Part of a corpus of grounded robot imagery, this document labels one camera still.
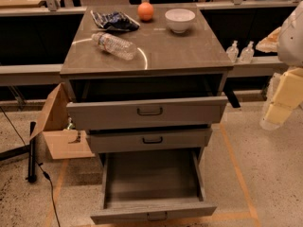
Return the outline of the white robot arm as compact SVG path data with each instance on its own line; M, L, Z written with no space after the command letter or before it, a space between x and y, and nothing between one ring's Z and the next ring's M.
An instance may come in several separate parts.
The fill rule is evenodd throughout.
M303 1L282 26L261 40L256 49L276 52L278 59L288 66L282 75L271 79L274 93L268 96L260 125L268 131L281 127L294 109L303 103Z

